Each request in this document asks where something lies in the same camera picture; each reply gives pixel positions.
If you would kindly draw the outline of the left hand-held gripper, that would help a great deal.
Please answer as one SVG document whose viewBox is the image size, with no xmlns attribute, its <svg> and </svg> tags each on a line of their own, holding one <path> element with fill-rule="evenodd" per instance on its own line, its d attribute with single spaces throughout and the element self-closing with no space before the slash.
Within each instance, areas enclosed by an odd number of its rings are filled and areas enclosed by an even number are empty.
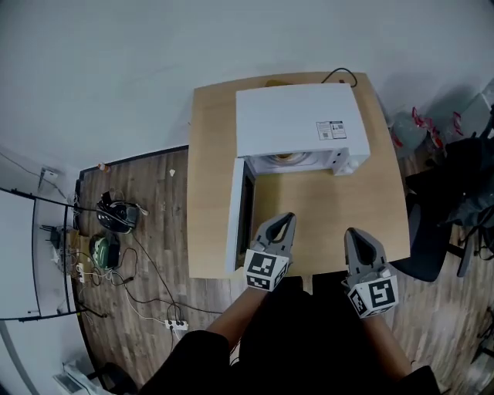
<svg viewBox="0 0 494 395">
<path fill-rule="evenodd" d="M 291 249 L 296 231 L 292 212 L 278 214 L 263 222 L 255 241 L 245 253 L 244 275 L 250 288 L 272 292 L 291 265 Z"/>
</svg>

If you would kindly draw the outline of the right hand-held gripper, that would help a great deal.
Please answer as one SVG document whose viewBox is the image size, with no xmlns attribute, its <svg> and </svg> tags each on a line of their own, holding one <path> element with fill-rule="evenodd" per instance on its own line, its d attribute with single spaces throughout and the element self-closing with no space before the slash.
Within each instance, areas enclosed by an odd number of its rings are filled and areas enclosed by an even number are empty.
<svg viewBox="0 0 494 395">
<path fill-rule="evenodd" d="M 359 228 L 346 230 L 344 249 L 349 273 L 357 273 L 358 263 L 373 268 L 386 262 L 383 245 Z M 383 314 L 398 304 L 397 276 L 387 265 L 367 274 L 348 275 L 342 285 L 360 319 Z"/>
</svg>

